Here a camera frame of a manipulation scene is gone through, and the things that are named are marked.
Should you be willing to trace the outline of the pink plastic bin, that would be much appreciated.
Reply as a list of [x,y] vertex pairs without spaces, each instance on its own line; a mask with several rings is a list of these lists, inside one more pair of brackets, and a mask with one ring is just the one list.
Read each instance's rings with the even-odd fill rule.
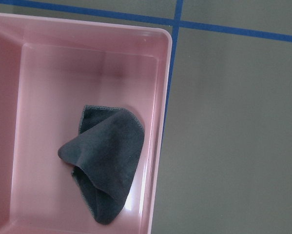
[[[164,29],[0,13],[0,234],[149,234],[171,35]],[[57,155],[85,105],[124,107],[145,143],[124,206],[93,219]]]

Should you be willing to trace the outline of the dark grey cloth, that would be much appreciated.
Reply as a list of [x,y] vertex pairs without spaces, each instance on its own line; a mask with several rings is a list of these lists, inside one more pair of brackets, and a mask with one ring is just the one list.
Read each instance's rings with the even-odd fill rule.
[[110,224],[123,209],[144,138],[144,127],[129,110],[86,105],[78,136],[59,148],[97,223]]

